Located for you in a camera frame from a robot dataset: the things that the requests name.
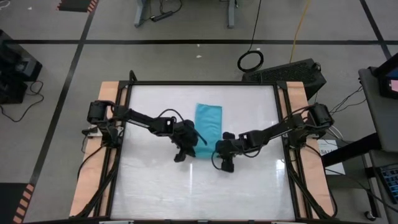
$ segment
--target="table leg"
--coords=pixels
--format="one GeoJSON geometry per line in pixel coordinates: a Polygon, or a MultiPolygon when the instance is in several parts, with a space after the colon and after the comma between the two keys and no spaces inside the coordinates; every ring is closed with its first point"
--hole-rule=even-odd
{"type": "Polygon", "coordinates": [[[142,12],[144,11],[146,2],[147,0],[137,0],[136,18],[134,20],[135,27],[139,27],[143,22],[142,12]]]}
{"type": "Polygon", "coordinates": [[[365,138],[325,154],[322,156],[323,166],[328,167],[353,157],[361,156],[373,149],[381,149],[381,143],[377,133],[370,134],[365,138]]]}
{"type": "Polygon", "coordinates": [[[229,0],[228,3],[228,28],[235,26],[235,0],[229,0]]]}

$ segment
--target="yellow cable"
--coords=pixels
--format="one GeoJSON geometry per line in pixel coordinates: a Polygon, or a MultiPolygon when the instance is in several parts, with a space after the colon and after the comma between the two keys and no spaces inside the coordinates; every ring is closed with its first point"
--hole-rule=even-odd
{"type": "Polygon", "coordinates": [[[304,12],[301,16],[301,20],[300,23],[298,24],[297,30],[296,30],[296,34],[294,35],[294,40],[293,40],[293,47],[292,47],[292,53],[290,54],[290,60],[289,63],[292,63],[292,59],[293,59],[293,54],[294,54],[294,49],[296,48],[296,39],[297,39],[297,34],[299,33],[299,30],[301,28],[301,24],[303,23],[305,14],[307,13],[307,9],[310,6],[311,0],[307,0],[307,4],[305,5],[305,9],[304,12]]]}

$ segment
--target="wooden table frame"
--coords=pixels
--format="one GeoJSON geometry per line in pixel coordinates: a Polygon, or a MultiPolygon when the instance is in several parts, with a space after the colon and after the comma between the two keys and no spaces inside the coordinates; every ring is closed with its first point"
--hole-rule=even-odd
{"type": "MultiPolygon", "coordinates": [[[[166,83],[171,85],[172,82],[163,82],[163,84],[161,82],[160,84],[166,85],[166,83]]],[[[120,105],[128,105],[131,94],[131,86],[125,88],[127,84],[128,82],[125,81],[103,82],[98,99],[110,100],[120,105]]],[[[283,86],[282,88],[279,88],[278,92],[275,94],[275,97],[278,95],[280,99],[279,102],[277,102],[277,105],[280,106],[282,117],[286,116],[288,111],[294,111],[308,105],[303,83],[282,82],[278,83],[278,85],[283,86]]],[[[84,159],[97,150],[100,144],[101,138],[89,139],[86,144],[84,159]]],[[[318,144],[316,140],[307,139],[307,144],[318,150],[318,144]]],[[[112,168],[115,156],[120,156],[120,153],[121,148],[118,150],[107,148],[106,150],[100,151],[86,162],[81,169],[80,178],[78,179],[78,183],[76,185],[70,216],[75,216],[81,212],[81,210],[90,201],[92,196],[98,190],[100,182],[104,180],[107,174],[105,170],[109,172],[109,170],[112,168]]],[[[325,172],[323,170],[322,159],[307,147],[301,149],[298,154],[292,151],[285,153],[285,155],[287,154],[290,154],[290,158],[292,160],[294,160],[297,156],[301,157],[301,159],[297,159],[298,162],[292,163],[294,169],[300,174],[302,180],[305,181],[308,191],[313,195],[317,203],[327,214],[332,215],[333,206],[326,182],[325,172]]],[[[317,218],[316,214],[304,200],[300,189],[297,186],[294,187],[295,184],[291,181],[292,180],[289,178],[296,218],[317,218]]],[[[99,201],[99,204],[97,204],[96,208],[91,211],[89,217],[103,217],[110,215],[111,204],[113,201],[113,194],[110,194],[110,192],[114,191],[115,185],[116,177],[107,186],[101,200],[99,201]]]]}

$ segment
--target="black floor stripe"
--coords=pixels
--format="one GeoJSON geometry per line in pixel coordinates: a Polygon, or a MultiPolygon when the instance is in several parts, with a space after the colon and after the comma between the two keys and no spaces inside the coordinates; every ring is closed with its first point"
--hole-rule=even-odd
{"type": "Polygon", "coordinates": [[[69,72],[65,79],[65,83],[63,84],[62,91],[61,91],[60,97],[58,99],[57,107],[55,108],[49,129],[47,130],[47,134],[45,135],[45,139],[44,139],[42,148],[40,150],[40,154],[37,159],[36,165],[34,167],[32,177],[30,178],[31,184],[36,185],[37,181],[39,180],[40,173],[41,173],[43,165],[44,165],[44,160],[47,157],[47,153],[50,148],[50,144],[51,144],[54,132],[55,132],[55,128],[57,127],[58,121],[60,119],[63,104],[65,102],[65,99],[67,98],[68,90],[70,88],[70,84],[72,82],[73,75],[75,74],[75,70],[76,70],[77,64],[79,62],[81,51],[83,50],[84,40],[86,40],[91,23],[93,22],[94,14],[95,14],[95,10],[92,13],[90,13],[90,15],[88,16],[85,28],[83,29],[83,33],[81,34],[80,40],[78,42],[78,47],[76,49],[75,55],[73,56],[73,60],[70,64],[69,72]]]}
{"type": "Polygon", "coordinates": [[[363,7],[363,10],[365,11],[366,17],[368,18],[368,20],[369,20],[369,22],[370,22],[370,24],[372,26],[374,34],[376,35],[378,41],[380,41],[380,46],[381,46],[381,49],[383,50],[384,56],[386,56],[387,59],[390,59],[391,58],[391,53],[388,50],[386,42],[384,41],[383,36],[381,35],[379,28],[377,27],[376,21],[374,20],[374,18],[372,16],[372,13],[371,13],[371,11],[370,11],[370,9],[368,7],[368,4],[366,3],[365,0],[359,0],[359,1],[361,2],[361,5],[363,7]]]}
{"type": "MultiPolygon", "coordinates": [[[[390,40],[398,45],[398,40],[390,40]]],[[[80,40],[10,40],[7,44],[79,44],[80,40]]],[[[83,44],[149,45],[149,44],[250,44],[251,40],[84,40],[83,44]]],[[[254,44],[291,45],[293,40],[254,40],[254,44]]],[[[378,40],[297,40],[297,45],[379,45],[378,40]]]]}

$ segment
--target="black keyboard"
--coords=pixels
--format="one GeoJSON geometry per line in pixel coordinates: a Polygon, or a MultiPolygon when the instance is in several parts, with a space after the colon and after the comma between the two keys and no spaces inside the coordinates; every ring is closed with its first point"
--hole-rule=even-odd
{"type": "Polygon", "coordinates": [[[314,76],[314,69],[309,67],[307,63],[296,63],[286,67],[276,69],[266,69],[255,72],[250,76],[252,82],[274,82],[287,81],[295,82],[301,81],[304,84],[313,83],[317,79],[314,76]]]}
{"type": "Polygon", "coordinates": [[[380,167],[377,169],[385,190],[392,203],[398,201],[398,164],[380,167]]]}

